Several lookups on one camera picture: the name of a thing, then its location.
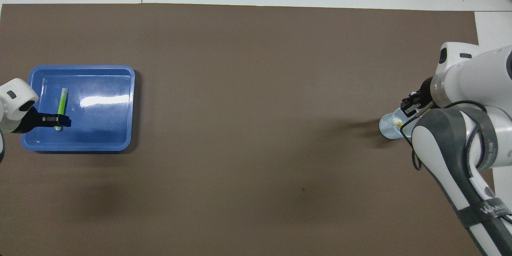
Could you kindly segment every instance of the plastic tray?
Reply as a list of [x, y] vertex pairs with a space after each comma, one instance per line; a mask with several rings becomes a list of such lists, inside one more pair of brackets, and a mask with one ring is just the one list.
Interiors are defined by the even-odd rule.
[[43, 65], [29, 85], [39, 96], [35, 108], [56, 114], [68, 88], [65, 115], [71, 127], [36, 127], [22, 134], [22, 146], [39, 152], [118, 152], [132, 137], [135, 72], [125, 65]]

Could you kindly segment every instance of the brown paper surface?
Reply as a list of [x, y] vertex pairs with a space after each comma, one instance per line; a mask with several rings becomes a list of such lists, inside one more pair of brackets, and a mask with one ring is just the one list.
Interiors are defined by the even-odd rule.
[[0, 254], [479, 255], [381, 116], [477, 43], [472, 12], [4, 5], [0, 83], [43, 64], [136, 71], [120, 154], [5, 136]]

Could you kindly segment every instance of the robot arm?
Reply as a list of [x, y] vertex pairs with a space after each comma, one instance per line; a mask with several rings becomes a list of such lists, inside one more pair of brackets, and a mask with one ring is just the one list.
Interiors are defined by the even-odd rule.
[[436, 75], [402, 101], [411, 116], [434, 103], [411, 137], [413, 150], [436, 179], [484, 255], [512, 255], [512, 212], [479, 170], [512, 165], [512, 46], [480, 54], [478, 46], [448, 42]]
[[37, 112], [33, 105], [38, 99], [22, 79], [16, 78], [0, 86], [0, 162], [5, 152], [2, 132], [26, 133], [38, 126], [71, 126], [68, 116]]

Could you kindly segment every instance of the transparent cup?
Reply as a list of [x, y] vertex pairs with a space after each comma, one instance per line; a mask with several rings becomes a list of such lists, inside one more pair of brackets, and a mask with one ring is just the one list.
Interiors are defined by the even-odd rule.
[[[402, 138], [402, 134], [400, 133], [400, 127], [404, 125], [407, 121], [409, 121], [412, 117], [407, 117], [400, 108], [395, 110], [393, 113], [386, 114], [380, 118], [379, 121], [379, 129], [384, 137], [395, 140]], [[417, 119], [411, 123], [409, 123], [404, 128], [404, 134], [407, 137], [411, 137], [414, 125], [417, 123]]]

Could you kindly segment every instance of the cable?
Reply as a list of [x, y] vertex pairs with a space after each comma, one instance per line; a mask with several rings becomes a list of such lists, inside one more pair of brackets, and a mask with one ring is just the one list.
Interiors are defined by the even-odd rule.
[[411, 142], [409, 137], [407, 137], [407, 135], [405, 134], [404, 128], [407, 125], [409, 125], [411, 122], [418, 119], [421, 115], [425, 114], [425, 112], [427, 110], [429, 110], [430, 108], [432, 108], [432, 106], [434, 106], [434, 102], [430, 102], [429, 104], [427, 104], [424, 108], [422, 108], [422, 110], [420, 110], [418, 113], [416, 113], [411, 119], [409, 119], [404, 125], [402, 125], [402, 127], [400, 127], [400, 133], [402, 134], [402, 136], [404, 136], [404, 139], [407, 140], [407, 143], [409, 143], [409, 146], [411, 147], [411, 150], [412, 150], [411, 158], [412, 158], [413, 166], [418, 171], [421, 170], [421, 166], [423, 163], [422, 163], [421, 159], [419, 159], [419, 157], [416, 155], [416, 152], [414, 151], [413, 143]]
[[[466, 167], [468, 168], [468, 174], [471, 177], [473, 177], [473, 174], [471, 172], [471, 162], [470, 162], [470, 149], [471, 149], [471, 145], [473, 143], [473, 140], [475, 139], [475, 136], [477, 135], [477, 133], [480, 135], [480, 141], [483, 141], [483, 137], [482, 137], [482, 130], [480, 128], [480, 125], [475, 122], [475, 124], [477, 126], [475, 126], [475, 128], [473, 128], [473, 130], [471, 130], [471, 133], [470, 133], [470, 136], [468, 137], [468, 142], [466, 143]], [[481, 159], [483, 158], [483, 153], [480, 152], [480, 160], [479, 162], [481, 162]]]
[[512, 224], [512, 218], [508, 215], [501, 216], [501, 219], [507, 221], [508, 223]]
[[487, 109], [485, 109], [485, 106], [482, 105], [481, 103], [478, 103], [476, 101], [472, 101], [472, 100], [463, 100], [463, 101], [457, 101], [457, 102], [453, 102], [453, 103], [450, 103], [446, 106], [444, 106], [443, 108], [450, 108], [452, 106], [455, 106], [455, 105], [459, 105], [459, 104], [472, 104], [472, 105], [475, 105], [477, 106], [478, 108], [480, 108], [482, 111], [486, 112], [487, 113]]

